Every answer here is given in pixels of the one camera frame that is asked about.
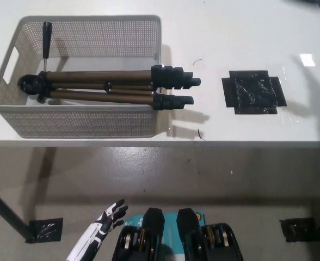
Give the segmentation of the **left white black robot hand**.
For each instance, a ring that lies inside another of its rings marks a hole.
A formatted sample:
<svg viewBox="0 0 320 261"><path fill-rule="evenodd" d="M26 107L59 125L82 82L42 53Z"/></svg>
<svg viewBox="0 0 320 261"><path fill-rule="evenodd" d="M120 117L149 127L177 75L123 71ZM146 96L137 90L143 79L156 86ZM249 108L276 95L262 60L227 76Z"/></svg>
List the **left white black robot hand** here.
<svg viewBox="0 0 320 261"><path fill-rule="evenodd" d="M113 203L91 223L66 260L94 260L108 233L115 227L124 224L121 218L125 216L128 209L128 206L125 206L124 203L124 199Z"/></svg>

